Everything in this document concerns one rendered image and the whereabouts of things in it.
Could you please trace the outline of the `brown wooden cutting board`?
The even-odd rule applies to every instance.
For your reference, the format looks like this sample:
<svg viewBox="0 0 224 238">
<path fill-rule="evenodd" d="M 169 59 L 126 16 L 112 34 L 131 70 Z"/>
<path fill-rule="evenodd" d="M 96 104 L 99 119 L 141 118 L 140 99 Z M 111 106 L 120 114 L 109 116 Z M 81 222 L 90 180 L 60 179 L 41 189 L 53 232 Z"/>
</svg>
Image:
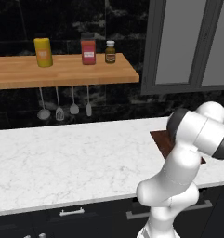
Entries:
<svg viewBox="0 0 224 238">
<path fill-rule="evenodd" d="M 166 159 L 174 148 L 174 142 L 169 138 L 168 132 L 166 130 L 159 130 L 151 131 L 150 134 L 162 156 Z"/>
</svg>

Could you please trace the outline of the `hanging narrow silver spatula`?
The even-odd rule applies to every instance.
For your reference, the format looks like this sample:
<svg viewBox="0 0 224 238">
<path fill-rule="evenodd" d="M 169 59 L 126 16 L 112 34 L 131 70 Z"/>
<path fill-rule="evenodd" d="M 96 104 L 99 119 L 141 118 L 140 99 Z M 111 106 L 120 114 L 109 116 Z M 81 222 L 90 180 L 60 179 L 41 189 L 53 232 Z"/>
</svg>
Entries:
<svg viewBox="0 0 224 238">
<path fill-rule="evenodd" d="M 87 94 L 86 115 L 90 117 L 92 115 L 92 107 L 91 107 L 90 97 L 89 97 L 89 85 L 86 86 L 86 94 Z"/>
</svg>

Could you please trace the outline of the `hanging slotted spatula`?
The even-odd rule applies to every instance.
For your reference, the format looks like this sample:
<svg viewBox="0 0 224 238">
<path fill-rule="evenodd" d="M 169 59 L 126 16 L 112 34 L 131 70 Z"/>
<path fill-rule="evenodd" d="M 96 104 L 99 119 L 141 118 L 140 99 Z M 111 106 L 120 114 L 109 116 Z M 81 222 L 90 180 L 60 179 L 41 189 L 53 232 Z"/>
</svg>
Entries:
<svg viewBox="0 0 224 238">
<path fill-rule="evenodd" d="M 56 109 L 56 120 L 57 121 L 63 121 L 64 120 L 64 111 L 60 107 L 59 104 L 59 92 L 58 88 L 56 87 L 56 94 L 57 94 L 57 102 L 58 102 L 58 108 Z"/>
</svg>

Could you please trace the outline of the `small brown bottle white cap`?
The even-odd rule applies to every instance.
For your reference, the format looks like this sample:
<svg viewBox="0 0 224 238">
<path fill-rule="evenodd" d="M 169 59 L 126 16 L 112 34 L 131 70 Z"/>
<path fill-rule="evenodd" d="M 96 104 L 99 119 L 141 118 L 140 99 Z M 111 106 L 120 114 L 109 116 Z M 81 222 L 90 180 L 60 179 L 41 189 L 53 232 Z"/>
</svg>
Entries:
<svg viewBox="0 0 224 238">
<path fill-rule="evenodd" d="M 106 63 L 115 63 L 116 52 L 115 52 L 114 45 L 115 45 L 114 41 L 106 42 L 106 49 L 105 49 L 105 62 Z"/>
</svg>

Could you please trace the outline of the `hanging silver ladle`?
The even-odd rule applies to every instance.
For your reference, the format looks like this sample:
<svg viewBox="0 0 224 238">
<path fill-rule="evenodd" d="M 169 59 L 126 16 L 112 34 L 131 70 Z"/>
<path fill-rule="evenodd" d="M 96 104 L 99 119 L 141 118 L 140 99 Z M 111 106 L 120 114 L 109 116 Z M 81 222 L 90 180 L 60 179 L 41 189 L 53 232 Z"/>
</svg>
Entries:
<svg viewBox="0 0 224 238">
<path fill-rule="evenodd" d="M 38 113 L 37 113 L 37 117 L 40 120 L 46 120 L 50 117 L 50 110 L 46 109 L 45 107 L 45 103 L 44 103 L 44 97 L 43 97 L 43 92 L 42 92 L 42 88 L 39 87 L 39 91 L 40 91 L 40 96 L 41 96 L 41 100 L 42 100 L 42 106 L 43 109 L 41 109 Z"/>
</svg>

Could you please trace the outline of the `red jar with dark lid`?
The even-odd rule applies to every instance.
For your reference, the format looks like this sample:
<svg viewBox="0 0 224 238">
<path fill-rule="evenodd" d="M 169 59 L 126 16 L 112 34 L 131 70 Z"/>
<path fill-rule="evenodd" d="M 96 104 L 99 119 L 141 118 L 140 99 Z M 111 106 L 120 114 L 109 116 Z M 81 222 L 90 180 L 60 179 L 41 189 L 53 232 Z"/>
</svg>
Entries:
<svg viewBox="0 0 224 238">
<path fill-rule="evenodd" d="M 81 52 L 84 65 L 94 65 L 96 63 L 96 41 L 93 33 L 81 34 Z"/>
</svg>

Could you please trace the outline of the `yellow bottle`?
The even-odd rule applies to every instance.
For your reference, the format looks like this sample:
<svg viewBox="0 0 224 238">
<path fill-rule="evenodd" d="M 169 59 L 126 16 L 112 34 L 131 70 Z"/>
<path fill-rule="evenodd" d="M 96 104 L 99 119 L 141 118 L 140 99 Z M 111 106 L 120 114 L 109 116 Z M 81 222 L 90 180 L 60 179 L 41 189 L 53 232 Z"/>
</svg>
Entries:
<svg viewBox="0 0 224 238">
<path fill-rule="evenodd" d="M 39 67 L 46 68 L 53 65 L 50 41 L 48 38 L 34 38 L 36 60 Z"/>
</svg>

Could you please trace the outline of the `dark dishwasher front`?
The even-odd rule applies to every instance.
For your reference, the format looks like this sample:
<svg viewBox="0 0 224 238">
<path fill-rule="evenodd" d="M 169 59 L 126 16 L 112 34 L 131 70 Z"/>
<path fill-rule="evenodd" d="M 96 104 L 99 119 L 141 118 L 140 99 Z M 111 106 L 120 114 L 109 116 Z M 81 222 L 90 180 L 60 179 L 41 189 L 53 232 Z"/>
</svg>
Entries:
<svg viewBox="0 0 224 238">
<path fill-rule="evenodd" d="M 178 214 L 174 228 L 180 238 L 224 238 L 224 186 L 199 190 L 199 200 Z M 114 215 L 113 238 L 136 238 L 150 209 L 138 202 Z"/>
</svg>

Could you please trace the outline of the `dark drawer front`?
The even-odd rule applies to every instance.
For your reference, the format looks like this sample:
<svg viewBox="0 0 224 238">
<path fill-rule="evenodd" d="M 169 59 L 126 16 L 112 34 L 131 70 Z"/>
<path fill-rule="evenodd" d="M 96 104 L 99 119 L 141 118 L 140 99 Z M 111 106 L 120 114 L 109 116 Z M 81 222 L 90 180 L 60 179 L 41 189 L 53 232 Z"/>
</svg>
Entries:
<svg viewBox="0 0 224 238">
<path fill-rule="evenodd" d="M 78 210 L 84 214 L 60 217 L 59 212 Z M 112 238 L 112 208 L 108 203 L 65 206 L 0 216 L 0 238 Z"/>
</svg>

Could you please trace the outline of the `wooden wall shelf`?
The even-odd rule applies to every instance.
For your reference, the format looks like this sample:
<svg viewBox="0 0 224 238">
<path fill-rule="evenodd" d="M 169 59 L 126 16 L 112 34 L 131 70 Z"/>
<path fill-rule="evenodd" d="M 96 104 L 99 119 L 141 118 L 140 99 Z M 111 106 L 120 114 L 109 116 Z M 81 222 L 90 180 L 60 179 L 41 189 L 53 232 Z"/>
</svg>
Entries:
<svg viewBox="0 0 224 238">
<path fill-rule="evenodd" d="M 84 65 L 79 54 L 54 55 L 53 65 L 46 68 L 37 65 L 36 56 L 0 57 L 0 89 L 138 82 L 138 73 L 122 53 L 116 54 L 114 64 L 98 54 L 95 65 Z"/>
</svg>

